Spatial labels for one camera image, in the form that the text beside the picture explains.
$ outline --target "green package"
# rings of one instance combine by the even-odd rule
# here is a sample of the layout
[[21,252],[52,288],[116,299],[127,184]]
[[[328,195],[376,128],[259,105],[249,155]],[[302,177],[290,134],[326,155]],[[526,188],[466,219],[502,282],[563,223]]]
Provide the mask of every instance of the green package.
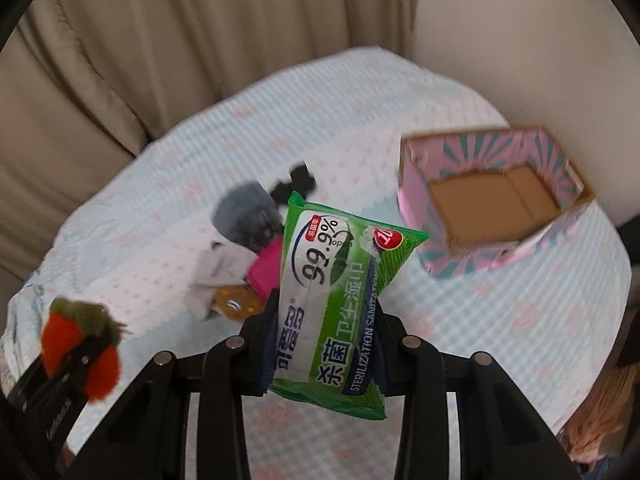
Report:
[[276,365],[270,389],[359,418],[383,420],[371,380],[380,292],[426,233],[289,200],[284,229]]

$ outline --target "red circle label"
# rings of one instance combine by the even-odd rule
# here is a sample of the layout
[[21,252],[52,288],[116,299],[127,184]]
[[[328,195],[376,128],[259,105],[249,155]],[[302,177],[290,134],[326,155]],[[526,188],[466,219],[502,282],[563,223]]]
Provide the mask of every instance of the red circle label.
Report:
[[390,251],[402,243],[402,233],[393,229],[373,229],[373,239],[380,249]]

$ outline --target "cardboard box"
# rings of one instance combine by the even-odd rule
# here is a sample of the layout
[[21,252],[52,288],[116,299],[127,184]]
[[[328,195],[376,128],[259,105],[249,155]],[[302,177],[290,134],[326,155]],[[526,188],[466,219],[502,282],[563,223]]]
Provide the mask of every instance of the cardboard box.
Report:
[[595,194],[543,126],[402,138],[398,203],[429,233],[424,267],[449,278],[519,260],[568,234]]

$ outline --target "curtain fold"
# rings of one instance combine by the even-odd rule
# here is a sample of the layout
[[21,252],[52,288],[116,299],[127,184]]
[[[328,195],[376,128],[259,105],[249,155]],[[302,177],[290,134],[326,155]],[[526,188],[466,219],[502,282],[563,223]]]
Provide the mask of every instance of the curtain fold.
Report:
[[350,46],[407,56],[415,0],[34,0],[0,53],[0,266],[144,146],[287,66]]

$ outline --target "brown cookie toy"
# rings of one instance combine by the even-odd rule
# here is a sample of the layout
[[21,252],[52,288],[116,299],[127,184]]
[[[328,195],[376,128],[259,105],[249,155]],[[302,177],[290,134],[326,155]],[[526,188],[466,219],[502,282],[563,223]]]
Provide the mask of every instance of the brown cookie toy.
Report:
[[250,286],[220,286],[213,297],[212,308],[222,316],[242,323],[264,310],[264,300]]

